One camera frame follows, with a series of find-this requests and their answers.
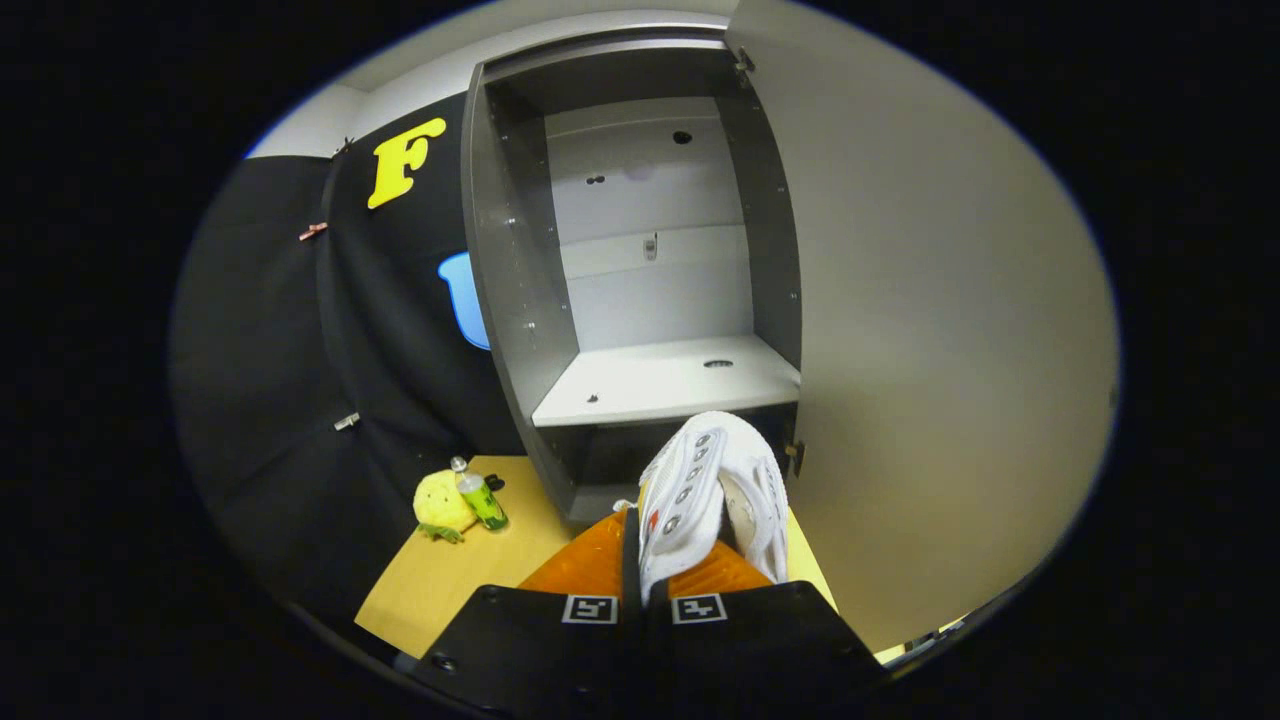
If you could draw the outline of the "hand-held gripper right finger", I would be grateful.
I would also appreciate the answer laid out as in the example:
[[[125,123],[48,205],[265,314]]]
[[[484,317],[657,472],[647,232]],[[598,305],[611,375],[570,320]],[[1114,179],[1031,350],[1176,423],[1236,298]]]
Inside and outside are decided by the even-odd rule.
[[[644,616],[643,716],[841,716],[886,680],[810,582],[669,591],[655,583]]]

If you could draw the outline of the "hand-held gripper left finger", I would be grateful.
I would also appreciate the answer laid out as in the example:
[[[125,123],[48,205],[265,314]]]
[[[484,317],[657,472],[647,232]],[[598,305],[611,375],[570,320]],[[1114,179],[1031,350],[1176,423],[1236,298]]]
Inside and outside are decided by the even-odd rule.
[[[605,556],[611,593],[480,585],[415,666],[419,684],[480,716],[614,716],[641,639],[637,514]]]

